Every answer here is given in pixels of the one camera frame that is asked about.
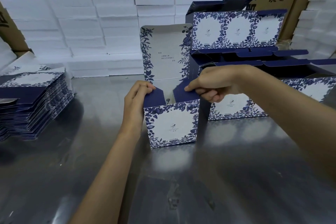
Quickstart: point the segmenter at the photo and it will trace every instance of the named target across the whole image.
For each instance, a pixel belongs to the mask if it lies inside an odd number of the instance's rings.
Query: open box
[[[196,140],[200,97],[184,91],[190,82],[190,29],[190,24],[141,28],[145,80],[157,87],[143,105],[151,148]]]
[[[208,1],[198,12],[191,5],[185,17],[192,24],[191,50],[275,46],[286,9],[223,12],[217,3]]]
[[[189,79],[196,78],[202,69],[208,66],[248,64],[257,66],[259,69],[281,79],[289,86],[321,102],[336,84],[336,77],[330,72],[318,69],[313,65],[332,65],[336,63],[336,59],[311,61],[307,59],[287,59],[288,56],[307,53],[306,50],[261,52],[259,57],[253,57],[251,52],[250,56],[248,52],[197,54],[190,57]],[[229,94],[220,103],[211,105],[208,120],[258,116],[267,116],[267,114],[247,95]]]

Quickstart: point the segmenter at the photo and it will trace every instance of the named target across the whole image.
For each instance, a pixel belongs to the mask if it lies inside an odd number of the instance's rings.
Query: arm
[[[143,104],[155,87],[137,81],[125,97],[119,134],[69,224],[117,223],[132,156],[144,120]]]
[[[185,90],[210,102],[244,93],[336,181],[336,111],[248,65],[209,67]]]

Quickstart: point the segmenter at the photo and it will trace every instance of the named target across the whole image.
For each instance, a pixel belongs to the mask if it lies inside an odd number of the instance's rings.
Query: left hand
[[[124,117],[119,133],[135,133],[140,138],[144,121],[145,95],[156,88],[150,82],[137,81],[124,98]]]

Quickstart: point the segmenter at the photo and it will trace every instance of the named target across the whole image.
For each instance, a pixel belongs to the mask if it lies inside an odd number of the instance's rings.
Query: metal table surface
[[[102,165],[143,76],[76,78],[36,141],[0,143],[0,224],[63,224]],[[335,90],[328,96],[336,103]],[[120,223],[335,223],[336,190],[269,117],[199,121],[196,143],[137,144]]]

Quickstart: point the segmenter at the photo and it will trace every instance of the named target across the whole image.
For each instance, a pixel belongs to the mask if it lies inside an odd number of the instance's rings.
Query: hand
[[[156,89],[153,84],[137,81],[125,96],[124,117],[119,133],[135,133],[140,138],[141,127],[144,121],[145,95]]]
[[[246,65],[207,67],[184,90],[195,89],[202,98],[211,103],[219,103],[228,94],[242,93],[235,80],[246,67]]]

